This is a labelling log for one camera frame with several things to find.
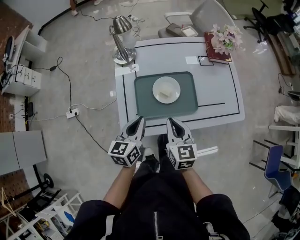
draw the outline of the zipper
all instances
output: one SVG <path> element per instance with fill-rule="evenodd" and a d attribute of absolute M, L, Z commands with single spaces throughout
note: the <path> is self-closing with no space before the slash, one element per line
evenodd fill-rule
<path fill-rule="evenodd" d="M 155 227 L 155 239 L 163 240 L 163 236 L 158 235 L 158 212 L 154 212 L 154 227 Z"/>

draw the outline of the wheel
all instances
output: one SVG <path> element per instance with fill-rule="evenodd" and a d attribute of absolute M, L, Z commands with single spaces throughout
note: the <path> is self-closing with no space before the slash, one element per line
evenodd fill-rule
<path fill-rule="evenodd" d="M 53 180 L 52 180 L 52 178 L 50 177 L 49 174 L 47 174 L 47 173 L 44 174 L 44 181 L 47 182 L 48 187 L 50 187 L 50 188 L 54 187 L 54 182 L 53 182 Z"/>

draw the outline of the wooden pegboard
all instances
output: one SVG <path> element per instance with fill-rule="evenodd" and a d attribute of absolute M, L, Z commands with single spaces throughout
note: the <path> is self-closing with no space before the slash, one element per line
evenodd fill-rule
<path fill-rule="evenodd" d="M 8 198 L 28 190 L 29 186 L 23 169 L 0 176 L 0 190 L 2 187 L 4 188 L 5 194 Z M 13 210 L 16 210 L 28 203 L 32 198 L 32 194 L 29 193 L 17 200 L 10 202 L 10 205 Z M 8 213 L 8 210 L 0 206 L 0 218 Z"/>

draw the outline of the silver lamp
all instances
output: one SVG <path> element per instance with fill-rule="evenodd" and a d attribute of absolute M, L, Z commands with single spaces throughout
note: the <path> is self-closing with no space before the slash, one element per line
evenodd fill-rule
<path fill-rule="evenodd" d="M 112 58 L 120 65 L 128 65 L 135 60 L 136 40 L 131 35 L 132 25 L 124 16 L 116 16 L 113 19 L 112 25 L 109 27 L 109 35 L 112 35 L 116 47 L 113 50 Z"/>

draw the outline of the drawer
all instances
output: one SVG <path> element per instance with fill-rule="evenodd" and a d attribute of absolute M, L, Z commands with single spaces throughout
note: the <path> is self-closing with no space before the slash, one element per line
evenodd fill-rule
<path fill-rule="evenodd" d="M 24 84 L 31 85 L 31 77 L 32 77 L 32 70 L 29 68 L 26 68 L 25 76 L 24 76 Z"/>
<path fill-rule="evenodd" d="M 36 71 L 32 71 L 32 75 L 31 75 L 32 87 L 41 89 L 41 80 L 42 80 L 42 74 Z"/>
<path fill-rule="evenodd" d="M 26 67 L 18 66 L 18 69 L 17 69 L 18 74 L 16 74 L 16 76 L 15 76 L 16 82 L 24 83 L 25 70 L 26 70 Z"/>

